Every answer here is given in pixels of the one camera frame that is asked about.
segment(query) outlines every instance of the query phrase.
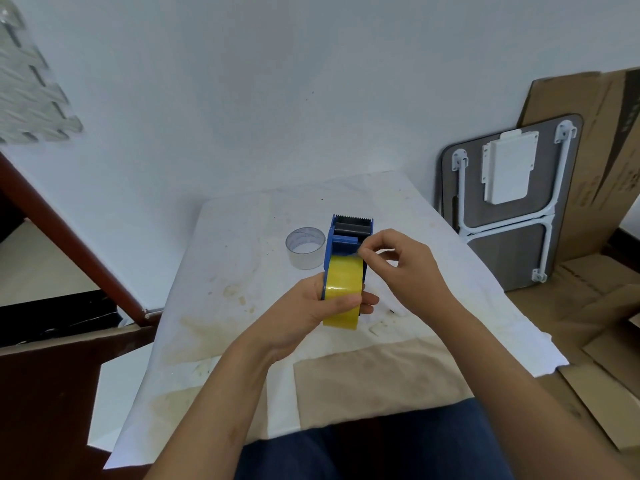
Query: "packing tape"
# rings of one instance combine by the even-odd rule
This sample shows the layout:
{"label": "packing tape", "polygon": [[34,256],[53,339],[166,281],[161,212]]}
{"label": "packing tape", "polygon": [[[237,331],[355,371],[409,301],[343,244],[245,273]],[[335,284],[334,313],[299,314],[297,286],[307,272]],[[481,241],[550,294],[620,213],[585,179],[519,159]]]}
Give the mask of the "packing tape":
{"label": "packing tape", "polygon": [[[358,256],[331,256],[326,272],[324,299],[345,294],[362,293],[362,268],[364,263]],[[360,307],[323,320],[323,325],[356,330]]]}
{"label": "packing tape", "polygon": [[[324,262],[326,238],[320,229],[300,227],[300,229],[290,233],[284,243],[289,254],[289,261],[293,267],[313,269]],[[306,246],[305,248],[301,247],[303,244],[317,244],[319,247],[313,251],[305,252]]]}

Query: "yellow tape roll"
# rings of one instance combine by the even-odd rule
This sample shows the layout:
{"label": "yellow tape roll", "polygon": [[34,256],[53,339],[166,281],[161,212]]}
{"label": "yellow tape roll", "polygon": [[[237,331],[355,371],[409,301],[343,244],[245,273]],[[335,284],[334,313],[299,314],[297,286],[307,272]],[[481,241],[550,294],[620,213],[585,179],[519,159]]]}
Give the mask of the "yellow tape roll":
{"label": "yellow tape roll", "polygon": [[[324,299],[362,293],[362,259],[357,256],[331,256]],[[360,307],[323,320],[323,325],[356,330]]]}

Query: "right hand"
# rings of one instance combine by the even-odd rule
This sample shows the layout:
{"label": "right hand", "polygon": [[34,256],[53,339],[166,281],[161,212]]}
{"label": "right hand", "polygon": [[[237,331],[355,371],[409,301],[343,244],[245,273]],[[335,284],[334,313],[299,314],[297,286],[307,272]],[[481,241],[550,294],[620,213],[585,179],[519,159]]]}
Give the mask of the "right hand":
{"label": "right hand", "polygon": [[[429,247],[395,229],[366,238],[358,254],[387,283],[400,303],[427,324],[457,303]],[[388,260],[397,261],[397,267]]]}

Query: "flattened cardboard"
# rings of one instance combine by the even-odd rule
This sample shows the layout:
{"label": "flattened cardboard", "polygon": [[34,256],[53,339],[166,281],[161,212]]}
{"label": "flattened cardboard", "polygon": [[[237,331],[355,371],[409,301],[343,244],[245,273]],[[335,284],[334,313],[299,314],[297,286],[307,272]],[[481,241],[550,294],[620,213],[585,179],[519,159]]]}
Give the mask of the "flattened cardboard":
{"label": "flattened cardboard", "polygon": [[520,124],[571,113],[584,127],[556,262],[599,252],[640,193],[640,69],[536,80]]}
{"label": "flattened cardboard", "polygon": [[559,371],[616,448],[640,447],[640,406],[622,384],[596,364],[569,365]]}
{"label": "flattened cardboard", "polygon": [[582,348],[631,393],[640,397],[640,328],[620,323]]}

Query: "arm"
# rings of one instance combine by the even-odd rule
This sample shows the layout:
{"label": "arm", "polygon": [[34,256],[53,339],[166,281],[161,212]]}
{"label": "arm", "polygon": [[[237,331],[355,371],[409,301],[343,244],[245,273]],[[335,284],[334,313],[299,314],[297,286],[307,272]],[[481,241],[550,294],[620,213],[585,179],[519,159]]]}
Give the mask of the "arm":
{"label": "arm", "polygon": [[146,480],[234,477],[271,364],[324,318],[356,306],[370,314],[378,302],[367,292],[320,301],[322,288],[322,273],[298,282],[229,345]]}
{"label": "arm", "polygon": [[[368,238],[359,253],[442,339],[518,478],[633,478],[453,297],[427,246],[384,230]],[[397,267],[387,260],[398,261]]]}

